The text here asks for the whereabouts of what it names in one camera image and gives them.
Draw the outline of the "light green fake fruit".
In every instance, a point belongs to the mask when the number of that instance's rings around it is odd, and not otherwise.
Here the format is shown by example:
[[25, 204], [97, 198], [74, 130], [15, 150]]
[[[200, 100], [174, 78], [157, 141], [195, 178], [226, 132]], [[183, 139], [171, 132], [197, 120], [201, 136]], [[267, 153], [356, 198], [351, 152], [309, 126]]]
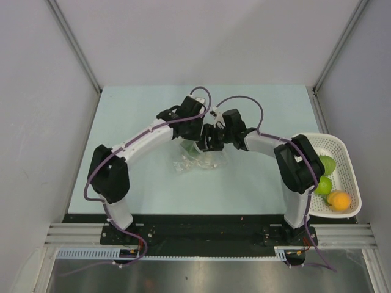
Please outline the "light green fake fruit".
[[336, 169], [336, 163], [334, 159], [330, 156], [325, 156], [325, 155], [320, 155], [319, 159], [324, 166], [324, 175], [325, 176], [331, 175]]

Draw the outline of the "green fake apple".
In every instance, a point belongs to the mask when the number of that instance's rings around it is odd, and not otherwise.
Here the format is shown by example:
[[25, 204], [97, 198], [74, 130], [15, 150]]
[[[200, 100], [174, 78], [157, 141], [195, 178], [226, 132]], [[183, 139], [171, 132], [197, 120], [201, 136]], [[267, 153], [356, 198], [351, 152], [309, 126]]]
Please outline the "green fake apple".
[[327, 176], [322, 176], [315, 189], [317, 195], [326, 196], [332, 191], [332, 181]]

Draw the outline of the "dark green fake pepper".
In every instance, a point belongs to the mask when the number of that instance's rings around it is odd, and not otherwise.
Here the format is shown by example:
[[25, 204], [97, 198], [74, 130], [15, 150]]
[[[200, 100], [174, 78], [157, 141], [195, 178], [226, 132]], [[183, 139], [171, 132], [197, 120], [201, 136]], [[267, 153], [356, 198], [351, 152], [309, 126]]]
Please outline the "dark green fake pepper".
[[199, 154], [199, 150], [197, 149], [197, 147], [195, 145], [191, 145], [187, 152], [191, 155], [191, 156], [195, 156], [196, 154]]

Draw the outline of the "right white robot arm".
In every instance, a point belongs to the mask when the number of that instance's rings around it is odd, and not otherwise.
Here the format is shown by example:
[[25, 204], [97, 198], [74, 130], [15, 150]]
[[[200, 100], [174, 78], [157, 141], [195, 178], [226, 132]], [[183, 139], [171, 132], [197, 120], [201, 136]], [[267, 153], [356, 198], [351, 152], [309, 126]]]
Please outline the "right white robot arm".
[[199, 151], [221, 151], [228, 144], [236, 149], [274, 158], [279, 168], [283, 199], [287, 210], [280, 227], [281, 240], [296, 245], [309, 233], [310, 196], [319, 185], [325, 169], [307, 136], [284, 139], [260, 134], [248, 128], [238, 110], [213, 111], [213, 124], [203, 126]]

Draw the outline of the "clear polka dot zip bag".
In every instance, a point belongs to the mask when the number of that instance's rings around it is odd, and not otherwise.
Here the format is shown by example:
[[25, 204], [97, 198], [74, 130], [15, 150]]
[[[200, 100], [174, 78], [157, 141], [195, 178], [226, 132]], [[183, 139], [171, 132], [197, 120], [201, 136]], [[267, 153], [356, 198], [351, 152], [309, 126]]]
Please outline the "clear polka dot zip bag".
[[225, 167], [228, 163], [225, 151], [201, 152], [191, 156], [187, 150], [191, 145], [196, 145], [191, 140], [180, 139], [174, 142], [170, 151], [172, 165], [177, 173], [189, 172], [191, 170], [215, 170]]

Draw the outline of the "orange fake fruit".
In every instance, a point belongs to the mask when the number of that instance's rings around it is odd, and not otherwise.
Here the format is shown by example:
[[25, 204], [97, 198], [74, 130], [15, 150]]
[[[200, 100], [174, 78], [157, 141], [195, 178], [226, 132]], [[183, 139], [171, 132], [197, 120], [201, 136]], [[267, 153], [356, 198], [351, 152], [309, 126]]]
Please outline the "orange fake fruit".
[[347, 210], [351, 204], [350, 194], [340, 190], [333, 191], [328, 195], [323, 195], [323, 200], [328, 207], [337, 212]]

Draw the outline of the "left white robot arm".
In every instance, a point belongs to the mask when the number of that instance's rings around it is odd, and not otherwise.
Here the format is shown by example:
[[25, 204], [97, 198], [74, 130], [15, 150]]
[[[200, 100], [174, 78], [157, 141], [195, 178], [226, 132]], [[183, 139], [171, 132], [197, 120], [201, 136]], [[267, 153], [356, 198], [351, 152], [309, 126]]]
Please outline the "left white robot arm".
[[152, 123], [129, 140], [113, 147], [95, 148], [84, 188], [84, 198], [99, 201], [108, 221], [116, 225], [114, 237], [122, 244], [135, 236], [133, 216], [125, 197], [130, 190], [130, 169], [142, 156], [173, 139], [199, 140], [208, 111], [204, 98], [188, 95], [180, 105], [160, 112]]

